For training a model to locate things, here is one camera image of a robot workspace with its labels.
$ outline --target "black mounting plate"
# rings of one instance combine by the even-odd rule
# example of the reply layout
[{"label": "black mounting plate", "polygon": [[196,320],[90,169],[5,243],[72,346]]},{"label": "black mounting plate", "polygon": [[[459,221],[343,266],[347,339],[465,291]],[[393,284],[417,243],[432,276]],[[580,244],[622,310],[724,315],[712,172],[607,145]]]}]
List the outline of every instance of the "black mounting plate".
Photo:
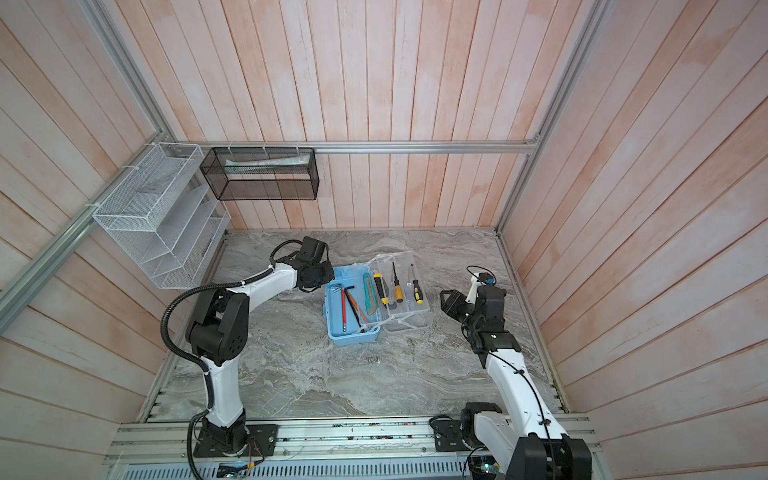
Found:
[{"label": "black mounting plate", "polygon": [[462,442],[461,420],[436,419],[432,421],[432,424],[436,428],[435,450],[438,452],[463,452],[467,449]]},{"label": "black mounting plate", "polygon": [[[271,457],[275,454],[277,425],[246,425],[246,428],[250,432],[249,437],[256,437],[259,450],[265,457]],[[253,457],[258,458],[258,455],[257,452],[253,452]],[[195,458],[219,458],[226,455],[216,447],[216,442],[206,432],[201,431],[192,456]],[[240,456],[248,456],[247,447]]]}]

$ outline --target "screwdriver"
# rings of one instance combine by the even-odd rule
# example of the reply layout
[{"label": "screwdriver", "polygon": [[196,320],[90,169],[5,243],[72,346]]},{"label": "screwdriver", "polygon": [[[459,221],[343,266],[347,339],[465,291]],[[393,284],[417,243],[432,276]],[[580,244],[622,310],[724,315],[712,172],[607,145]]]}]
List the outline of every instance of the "screwdriver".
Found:
[{"label": "screwdriver", "polygon": [[422,299],[422,288],[419,286],[419,281],[413,273],[413,263],[411,263],[411,278],[413,278],[413,298],[416,299],[416,303],[421,305],[424,303],[424,299]]},{"label": "screwdriver", "polygon": [[397,300],[397,303],[402,303],[402,287],[400,286],[400,280],[397,280],[395,262],[392,262],[392,277],[395,279],[395,300]]},{"label": "screwdriver", "polygon": [[374,273],[373,281],[376,282],[376,289],[379,291],[379,298],[382,299],[382,303],[386,305],[389,302],[386,293],[384,293],[384,281],[381,273]]}]

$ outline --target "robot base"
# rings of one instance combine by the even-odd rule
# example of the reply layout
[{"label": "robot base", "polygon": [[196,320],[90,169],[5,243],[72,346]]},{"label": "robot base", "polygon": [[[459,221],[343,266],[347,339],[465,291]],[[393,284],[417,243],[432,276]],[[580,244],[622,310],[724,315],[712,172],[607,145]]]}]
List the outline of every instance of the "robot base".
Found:
[{"label": "robot base", "polygon": [[[245,413],[228,429],[203,420],[203,428],[197,438],[193,456],[197,458],[219,458],[224,456],[248,455],[246,439],[254,437],[264,457],[275,453],[277,425],[245,425]],[[258,452],[251,452],[254,457]]]}]

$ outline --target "black wire mesh basket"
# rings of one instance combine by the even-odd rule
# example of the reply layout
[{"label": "black wire mesh basket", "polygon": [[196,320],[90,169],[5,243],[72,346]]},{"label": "black wire mesh basket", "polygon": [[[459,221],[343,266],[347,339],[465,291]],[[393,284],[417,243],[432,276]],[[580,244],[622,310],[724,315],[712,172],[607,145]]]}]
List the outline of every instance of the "black wire mesh basket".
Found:
[{"label": "black wire mesh basket", "polygon": [[315,200],[312,148],[214,147],[200,166],[219,200]]}]

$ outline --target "screwdriver handle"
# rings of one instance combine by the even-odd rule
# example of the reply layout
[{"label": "screwdriver handle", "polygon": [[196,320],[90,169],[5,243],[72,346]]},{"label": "screwdriver handle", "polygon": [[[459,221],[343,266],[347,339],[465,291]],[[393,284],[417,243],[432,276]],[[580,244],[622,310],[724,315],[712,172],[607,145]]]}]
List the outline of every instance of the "screwdriver handle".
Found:
[{"label": "screwdriver handle", "polygon": [[416,299],[416,303],[419,305],[424,303],[424,299],[422,298],[422,288],[419,286],[419,281],[416,279],[413,279],[413,298]]},{"label": "screwdriver handle", "polygon": [[389,299],[387,299],[386,294],[384,293],[384,282],[382,281],[382,274],[374,274],[373,281],[376,282],[376,289],[379,291],[379,298],[382,299],[382,303],[386,305],[389,302]]}]

